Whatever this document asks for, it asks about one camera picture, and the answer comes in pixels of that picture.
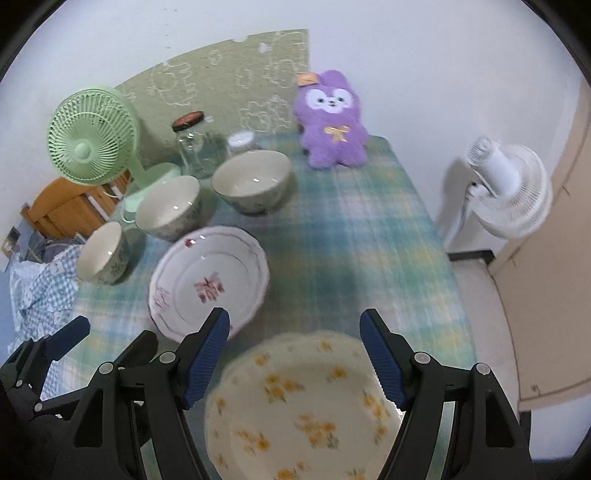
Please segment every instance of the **screw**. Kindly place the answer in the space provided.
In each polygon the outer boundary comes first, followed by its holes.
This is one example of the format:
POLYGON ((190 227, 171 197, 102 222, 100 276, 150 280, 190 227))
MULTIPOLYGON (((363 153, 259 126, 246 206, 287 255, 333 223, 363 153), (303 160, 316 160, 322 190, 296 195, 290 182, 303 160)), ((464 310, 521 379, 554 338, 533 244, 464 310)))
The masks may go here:
POLYGON ((106 375, 113 371, 113 364, 111 362, 105 362, 99 367, 99 373, 106 375))
POLYGON ((417 363, 423 364, 423 365, 426 365, 427 363, 429 363, 431 361, 431 357, 428 356, 425 352, 415 353, 414 359, 417 361, 417 363))
POLYGON ((478 373, 482 375, 488 375, 491 373, 491 368, 487 364, 477 364, 476 370, 478 373))
POLYGON ((173 352, 164 352, 162 355, 160 355, 160 362, 164 364, 169 364, 174 362, 174 359, 176 357, 177 356, 173 352))

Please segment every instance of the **white wall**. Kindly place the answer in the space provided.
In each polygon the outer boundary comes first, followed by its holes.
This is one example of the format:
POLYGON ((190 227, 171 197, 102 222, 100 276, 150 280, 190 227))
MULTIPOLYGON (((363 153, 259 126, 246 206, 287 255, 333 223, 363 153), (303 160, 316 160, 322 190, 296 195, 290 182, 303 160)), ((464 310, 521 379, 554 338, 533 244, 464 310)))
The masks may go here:
MULTIPOLYGON (((314 70, 347 74, 365 125, 390 140, 443 224, 468 180, 454 162, 478 135, 526 144, 551 169, 560 156, 580 73, 521 0, 67 0, 0 83, 0 236, 54 177, 44 134, 67 95, 210 43, 289 28, 310 30, 314 70)), ((456 249, 502 245, 471 228, 456 249)))
POLYGON ((591 427, 591 395, 531 412, 534 460, 571 458, 591 427))

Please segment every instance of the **ceramic bowl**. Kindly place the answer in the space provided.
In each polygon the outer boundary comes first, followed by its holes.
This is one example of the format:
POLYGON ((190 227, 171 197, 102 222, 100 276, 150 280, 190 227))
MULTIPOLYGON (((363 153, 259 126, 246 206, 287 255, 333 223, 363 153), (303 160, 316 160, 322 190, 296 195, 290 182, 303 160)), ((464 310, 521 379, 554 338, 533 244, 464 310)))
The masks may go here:
POLYGON ((222 164, 212 178, 212 187, 226 203, 241 213, 262 213, 284 195, 291 162, 283 153, 253 150, 222 164))
POLYGON ((82 249, 76 273, 82 281, 113 284, 121 278, 129 263, 129 245, 117 222, 108 222, 96 230, 82 249))
POLYGON ((149 235, 175 242, 197 228, 200 204, 198 179, 169 179, 149 189, 139 204, 135 224, 149 235))
POLYGON ((224 369, 205 441, 222 480, 371 480, 401 420, 359 340, 288 334, 224 369))

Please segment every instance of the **red jar lid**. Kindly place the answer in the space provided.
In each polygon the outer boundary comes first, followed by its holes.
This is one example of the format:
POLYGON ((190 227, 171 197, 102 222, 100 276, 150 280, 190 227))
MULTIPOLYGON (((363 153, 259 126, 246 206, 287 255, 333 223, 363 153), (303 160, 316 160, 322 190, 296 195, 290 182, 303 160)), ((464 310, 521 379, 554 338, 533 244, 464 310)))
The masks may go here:
POLYGON ((205 115, 202 111, 187 113, 187 115, 183 115, 181 118, 177 118, 173 122, 173 131, 182 132, 193 125, 197 125, 204 117, 205 115))

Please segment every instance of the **wooden chair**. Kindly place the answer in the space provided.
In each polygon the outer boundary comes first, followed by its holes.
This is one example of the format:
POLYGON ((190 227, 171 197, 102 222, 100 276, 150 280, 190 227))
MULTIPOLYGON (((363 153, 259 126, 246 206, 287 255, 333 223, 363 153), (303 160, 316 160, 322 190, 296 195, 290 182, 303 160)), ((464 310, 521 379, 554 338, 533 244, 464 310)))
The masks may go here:
POLYGON ((128 182, 129 172, 111 184, 99 187, 77 185, 59 178, 43 189, 32 206, 24 207, 21 215, 33 229, 45 236, 63 239, 80 233, 89 237, 105 223, 105 218, 90 199, 110 216, 119 202, 113 186, 125 193, 128 182))

